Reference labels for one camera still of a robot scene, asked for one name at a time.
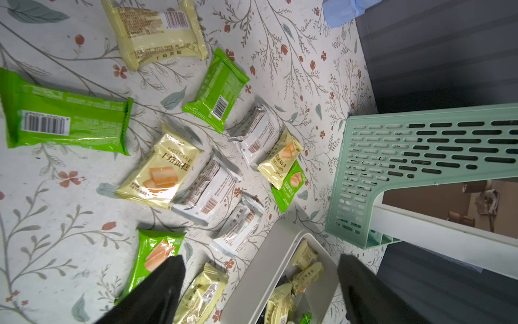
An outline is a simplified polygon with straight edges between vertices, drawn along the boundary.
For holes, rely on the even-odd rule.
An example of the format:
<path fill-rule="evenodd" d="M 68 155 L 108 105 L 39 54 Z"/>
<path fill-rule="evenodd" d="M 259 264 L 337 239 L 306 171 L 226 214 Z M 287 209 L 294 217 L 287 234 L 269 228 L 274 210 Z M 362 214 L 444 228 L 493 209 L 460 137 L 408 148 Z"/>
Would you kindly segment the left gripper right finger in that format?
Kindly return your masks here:
<path fill-rule="evenodd" d="M 365 266 L 356 256 L 342 254 L 337 275 L 350 323 L 429 323 Z"/>

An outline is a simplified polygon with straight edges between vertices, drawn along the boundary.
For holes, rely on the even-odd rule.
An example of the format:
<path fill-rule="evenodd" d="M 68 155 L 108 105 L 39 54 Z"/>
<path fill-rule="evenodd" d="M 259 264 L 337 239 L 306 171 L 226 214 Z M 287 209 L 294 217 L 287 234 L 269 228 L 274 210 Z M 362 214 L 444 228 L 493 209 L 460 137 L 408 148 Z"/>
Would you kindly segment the green cookie packet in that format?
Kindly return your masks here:
<path fill-rule="evenodd" d="M 220 48 L 214 51 L 214 59 L 207 71 L 194 101 L 182 109 L 206 122 L 222 134 L 225 123 L 250 78 Z"/>
<path fill-rule="evenodd" d="M 54 143 L 127 155 L 125 136 L 133 103 L 132 98 L 111 101 L 48 89 L 1 70 L 10 149 Z"/>
<path fill-rule="evenodd" d="M 169 257 L 177 256 L 185 238 L 183 232 L 160 232 L 154 230 L 138 230 L 139 246 L 133 269 L 121 295 L 116 298 L 118 305 L 154 270 Z"/>
<path fill-rule="evenodd" d="M 298 160 L 296 160 L 287 174 L 286 179 L 284 179 L 281 188 L 276 189 L 275 187 L 272 187 L 274 200 L 281 213 L 286 212 L 288 207 L 291 205 L 295 194 L 303 185 L 306 184 L 306 182 L 307 178 L 299 165 Z"/>

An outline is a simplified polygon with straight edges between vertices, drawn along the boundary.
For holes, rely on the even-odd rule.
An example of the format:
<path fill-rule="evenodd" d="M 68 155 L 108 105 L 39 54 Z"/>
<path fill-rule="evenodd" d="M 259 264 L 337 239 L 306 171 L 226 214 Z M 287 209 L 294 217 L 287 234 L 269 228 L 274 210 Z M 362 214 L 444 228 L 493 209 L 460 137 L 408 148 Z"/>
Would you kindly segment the white cookie packet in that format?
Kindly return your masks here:
<path fill-rule="evenodd" d="M 211 158 L 191 186 L 175 198 L 171 210 L 187 219 L 207 226 L 225 197 L 242 180 L 241 170 L 219 151 Z"/>
<path fill-rule="evenodd" d="M 260 103 L 254 113 L 229 138 L 247 164 L 256 169 L 279 140 L 281 127 L 271 107 Z"/>
<path fill-rule="evenodd" d="M 264 207 L 251 194 L 244 193 L 210 246 L 227 256 L 237 257 L 257 230 Z"/>

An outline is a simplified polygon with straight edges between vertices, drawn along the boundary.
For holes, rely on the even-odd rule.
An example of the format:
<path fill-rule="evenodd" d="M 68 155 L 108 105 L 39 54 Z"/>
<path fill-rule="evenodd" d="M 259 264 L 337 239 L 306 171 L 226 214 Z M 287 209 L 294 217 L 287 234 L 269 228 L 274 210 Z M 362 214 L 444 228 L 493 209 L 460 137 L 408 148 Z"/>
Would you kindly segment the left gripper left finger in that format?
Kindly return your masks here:
<path fill-rule="evenodd" d="M 172 323 L 186 267 L 183 256 L 170 256 L 98 323 Z"/>

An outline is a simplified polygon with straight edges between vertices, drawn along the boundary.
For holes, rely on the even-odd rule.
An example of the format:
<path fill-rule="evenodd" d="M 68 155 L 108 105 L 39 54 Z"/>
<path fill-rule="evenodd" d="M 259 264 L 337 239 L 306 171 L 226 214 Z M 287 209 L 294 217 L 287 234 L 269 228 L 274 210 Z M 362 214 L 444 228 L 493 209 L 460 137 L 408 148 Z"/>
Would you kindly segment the yellow cookie packet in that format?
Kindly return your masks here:
<path fill-rule="evenodd" d="M 135 72 L 174 56 L 208 57 L 193 1 L 181 1 L 177 9 L 162 12 L 116 7 L 112 1 L 101 3 L 115 32 L 121 58 L 129 70 Z"/>
<path fill-rule="evenodd" d="M 173 323 L 205 323 L 222 297 L 228 280 L 224 271 L 206 263 L 180 300 Z"/>
<path fill-rule="evenodd" d="M 268 157 L 259 164 L 258 170 L 277 190 L 280 190 L 295 160 L 303 150 L 302 144 L 287 128 L 284 128 Z"/>
<path fill-rule="evenodd" d="M 118 198 L 168 209 L 202 150 L 172 125 L 161 123 L 162 137 L 147 158 L 115 191 Z"/>

